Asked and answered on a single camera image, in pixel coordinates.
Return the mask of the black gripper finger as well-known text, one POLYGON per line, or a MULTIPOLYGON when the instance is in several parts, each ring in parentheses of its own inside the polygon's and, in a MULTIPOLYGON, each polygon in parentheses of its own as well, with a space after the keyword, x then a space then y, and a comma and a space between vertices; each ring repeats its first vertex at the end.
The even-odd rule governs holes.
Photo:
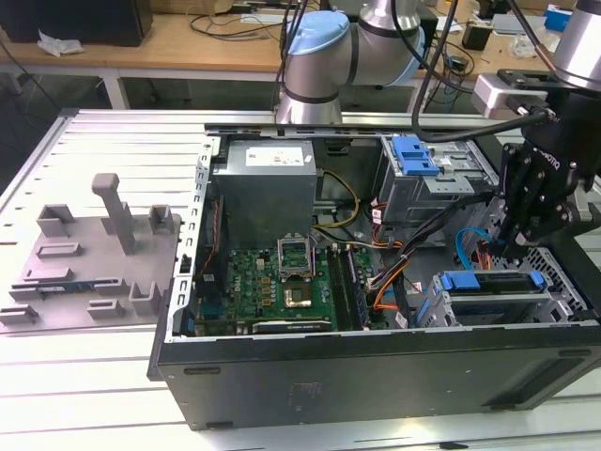
POLYGON ((523 258, 532 247, 549 243, 562 234, 578 236, 587 231, 587 211, 564 201, 545 206, 522 203, 512 210, 511 259, 523 258))
POLYGON ((503 146, 501 169, 500 195, 504 200, 504 216, 497 240, 500 242, 498 255, 506 257, 514 230, 512 207, 515 199, 514 184, 519 170, 519 144, 509 143, 503 146))

